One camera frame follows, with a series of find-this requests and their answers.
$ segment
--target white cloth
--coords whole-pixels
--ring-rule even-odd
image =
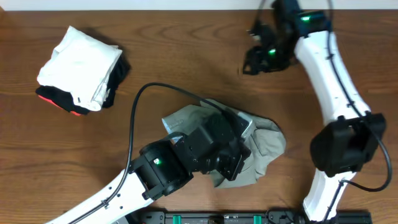
[[[99,111],[107,97],[109,74],[121,54],[117,46],[106,45],[70,26],[40,69],[37,81],[70,92],[77,106]]]

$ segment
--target black fabric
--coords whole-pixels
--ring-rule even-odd
[[[53,101],[57,106],[67,112],[74,111],[79,114],[88,114],[90,111],[81,106],[73,104],[72,95],[53,86],[40,86],[36,89],[36,94]]]
[[[103,108],[110,108],[113,106],[113,101],[116,96],[116,90],[119,87],[119,84],[123,82],[127,73],[130,70],[130,65],[127,60],[124,58],[124,54],[121,54],[118,61],[116,62],[111,74],[109,75],[108,85],[106,91],[109,91],[108,97],[102,104]]]

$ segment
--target wood grain surface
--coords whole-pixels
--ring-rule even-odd
[[[275,120],[287,149],[258,184],[214,189],[195,174],[184,188],[152,204],[168,210],[299,208],[315,168],[309,143],[323,127],[320,107],[303,67],[242,75],[254,42],[246,30],[254,11],[7,12],[0,21],[0,223],[43,223],[93,195],[126,160],[129,114],[138,89],[165,82]],[[264,14],[271,19],[270,12]],[[387,119],[384,142],[394,172],[398,161],[398,12],[336,11],[335,31],[351,77],[374,112]],[[37,74],[73,26],[123,47],[132,65],[115,105],[77,117],[34,93]],[[196,103],[153,87],[139,102],[134,157],[165,136],[161,118]],[[397,223],[398,176],[367,193],[347,187],[340,209],[368,209],[375,223]],[[386,178],[380,151],[355,181],[377,187]]]
[[[4,9],[0,6],[0,21],[4,15]]]

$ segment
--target green connector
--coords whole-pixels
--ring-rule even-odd
[[[181,216],[180,215],[173,216],[173,224],[181,224]]]
[[[253,224],[261,224],[261,215],[253,216]]]

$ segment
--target gray cloth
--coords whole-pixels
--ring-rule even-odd
[[[217,101],[209,101],[222,108],[227,107]],[[242,171],[234,181],[226,180],[216,170],[210,172],[213,185],[216,188],[241,187],[257,183],[258,179],[266,174],[268,164],[284,153],[286,147],[285,137],[273,121],[243,113],[234,108],[230,109],[238,115],[252,120],[247,134],[242,136],[244,144],[252,153],[244,161]],[[169,134],[176,131],[190,134],[204,118],[213,113],[220,112],[214,107],[201,102],[201,106],[188,105],[163,118],[162,122]]]

